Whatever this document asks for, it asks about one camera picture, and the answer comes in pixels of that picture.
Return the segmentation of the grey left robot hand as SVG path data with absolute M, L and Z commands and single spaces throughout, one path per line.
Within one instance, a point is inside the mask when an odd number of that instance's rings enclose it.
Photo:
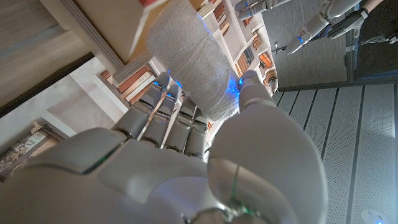
M 240 0 L 234 5 L 234 10 L 238 13 L 238 19 L 243 21 L 256 14 L 270 10 L 274 7 L 288 2 L 289 0 Z M 343 15 L 349 9 L 359 3 L 359 0 L 326 0 L 316 13 L 287 44 L 285 51 L 291 55 L 298 51 L 309 41 L 321 37 L 321 32 L 326 30 L 330 21 Z M 342 21 L 332 25 L 326 30 L 326 36 L 335 39 L 341 35 L 355 30 L 358 32 L 369 13 L 379 4 L 379 1 L 366 1 L 362 8 L 351 12 Z

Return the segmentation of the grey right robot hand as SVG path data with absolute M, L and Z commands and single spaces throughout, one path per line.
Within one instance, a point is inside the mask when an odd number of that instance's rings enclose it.
M 2 223 L 324 223 L 318 150 L 257 74 L 233 81 L 239 113 L 205 149 L 206 120 L 160 74 L 111 129 L 29 159 L 1 187 Z

